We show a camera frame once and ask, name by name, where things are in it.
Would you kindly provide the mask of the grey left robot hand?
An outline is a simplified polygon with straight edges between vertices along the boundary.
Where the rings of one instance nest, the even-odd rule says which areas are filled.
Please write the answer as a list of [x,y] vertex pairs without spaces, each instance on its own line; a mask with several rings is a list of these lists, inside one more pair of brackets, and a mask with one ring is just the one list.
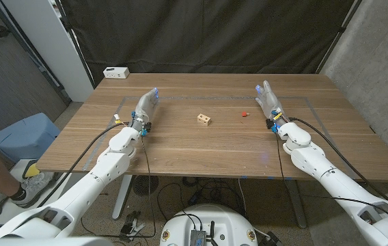
[[152,121],[152,117],[158,104],[158,89],[153,88],[139,99],[135,108],[135,115],[133,116],[131,127],[140,132],[147,123]]

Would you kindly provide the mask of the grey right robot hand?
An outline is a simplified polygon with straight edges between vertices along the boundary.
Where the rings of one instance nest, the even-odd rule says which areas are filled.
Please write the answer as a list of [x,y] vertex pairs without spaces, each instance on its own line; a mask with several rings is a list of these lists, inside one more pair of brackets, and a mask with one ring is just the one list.
[[261,107],[266,118],[276,123],[279,128],[288,123],[288,118],[284,113],[283,107],[272,91],[269,82],[264,80],[262,85],[255,87],[255,90],[258,93],[255,100]]

